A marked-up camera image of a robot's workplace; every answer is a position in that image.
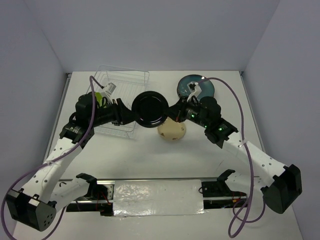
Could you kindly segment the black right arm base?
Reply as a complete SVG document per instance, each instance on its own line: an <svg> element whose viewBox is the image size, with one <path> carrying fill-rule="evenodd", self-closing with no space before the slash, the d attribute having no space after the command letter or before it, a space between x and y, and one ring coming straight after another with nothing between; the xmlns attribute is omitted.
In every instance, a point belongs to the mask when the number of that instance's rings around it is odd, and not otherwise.
<svg viewBox="0 0 320 240"><path fill-rule="evenodd" d="M224 181L202 181L198 192L202 195L205 210L241 207L247 200L247 194L231 190Z"/></svg>

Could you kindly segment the black plate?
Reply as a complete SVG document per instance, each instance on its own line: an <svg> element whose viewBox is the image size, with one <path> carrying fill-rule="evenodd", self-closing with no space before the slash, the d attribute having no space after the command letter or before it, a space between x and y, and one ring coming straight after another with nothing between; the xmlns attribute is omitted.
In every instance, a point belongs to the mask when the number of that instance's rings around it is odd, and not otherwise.
<svg viewBox="0 0 320 240"><path fill-rule="evenodd" d="M166 121L165 110L168 108L168 101L162 94L156 91L145 91L135 97L131 111L140 126L157 128Z"/></svg>

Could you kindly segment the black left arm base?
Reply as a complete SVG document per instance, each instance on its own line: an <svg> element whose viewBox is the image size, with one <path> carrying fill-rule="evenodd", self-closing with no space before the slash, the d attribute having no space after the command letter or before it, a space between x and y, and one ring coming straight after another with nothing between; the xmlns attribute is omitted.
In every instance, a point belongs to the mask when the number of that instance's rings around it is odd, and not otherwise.
<svg viewBox="0 0 320 240"><path fill-rule="evenodd" d="M67 213L98 213L100 216L113 217L115 194L114 180L98 180L91 196L78 197L67 207Z"/></svg>

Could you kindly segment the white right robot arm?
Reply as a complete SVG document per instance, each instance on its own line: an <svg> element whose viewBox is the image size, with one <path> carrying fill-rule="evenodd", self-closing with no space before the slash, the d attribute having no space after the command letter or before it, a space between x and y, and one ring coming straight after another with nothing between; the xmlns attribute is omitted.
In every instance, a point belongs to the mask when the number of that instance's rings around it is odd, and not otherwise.
<svg viewBox="0 0 320 240"><path fill-rule="evenodd" d="M301 195L300 169L294 164L286 166L246 141L235 126L222 118L221 107L214 97L204 97L200 102L180 99L165 109L164 114L176 122L189 120L203 127L204 134L211 143L244 163L251 160L253 172L264 183L261 192L272 211L283 214Z"/></svg>

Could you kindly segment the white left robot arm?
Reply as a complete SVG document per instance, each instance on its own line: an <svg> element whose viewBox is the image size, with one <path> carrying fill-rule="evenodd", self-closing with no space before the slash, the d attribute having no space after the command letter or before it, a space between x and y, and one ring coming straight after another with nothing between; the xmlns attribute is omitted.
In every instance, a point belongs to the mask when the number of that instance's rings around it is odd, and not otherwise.
<svg viewBox="0 0 320 240"><path fill-rule="evenodd" d="M100 106L91 93L81 95L75 112L62 128L56 145L32 178L19 190L11 189L5 196L11 217L40 232L53 222L57 212L79 197L90 200L100 190L97 179L86 173L78 174L71 182L55 189L71 162L95 134L94 128L106 123L126 125L135 114L121 99Z"/></svg>

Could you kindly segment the cream small plate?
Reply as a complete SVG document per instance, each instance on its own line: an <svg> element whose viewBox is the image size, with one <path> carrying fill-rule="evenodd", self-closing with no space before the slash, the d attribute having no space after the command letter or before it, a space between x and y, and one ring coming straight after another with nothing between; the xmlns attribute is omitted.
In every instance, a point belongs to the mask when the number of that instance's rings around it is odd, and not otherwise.
<svg viewBox="0 0 320 240"><path fill-rule="evenodd" d="M176 122L168 117L164 123L157 127L157 132L163 140L174 142L185 136L186 125L183 122Z"/></svg>

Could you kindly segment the blue white floral plate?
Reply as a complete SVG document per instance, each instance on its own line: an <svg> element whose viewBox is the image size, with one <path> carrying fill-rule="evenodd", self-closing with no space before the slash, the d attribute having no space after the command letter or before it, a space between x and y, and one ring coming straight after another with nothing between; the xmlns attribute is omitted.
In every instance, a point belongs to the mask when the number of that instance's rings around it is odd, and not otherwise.
<svg viewBox="0 0 320 240"><path fill-rule="evenodd" d="M189 93L188 91L180 91L179 89L177 90L177 95L178 97L181 99L181 98L185 98L185 97L188 97L189 96Z"/></svg>

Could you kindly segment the dark green plate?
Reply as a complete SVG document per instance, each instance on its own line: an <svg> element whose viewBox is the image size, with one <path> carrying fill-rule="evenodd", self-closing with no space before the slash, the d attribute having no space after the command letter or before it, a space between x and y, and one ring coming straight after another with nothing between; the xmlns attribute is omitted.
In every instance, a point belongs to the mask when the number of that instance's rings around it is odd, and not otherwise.
<svg viewBox="0 0 320 240"><path fill-rule="evenodd" d="M213 97L215 87L211 81L204 81L204 79L204 76L198 74L190 74L181 78L176 88L178 97L194 95L198 100L203 97Z"/></svg>

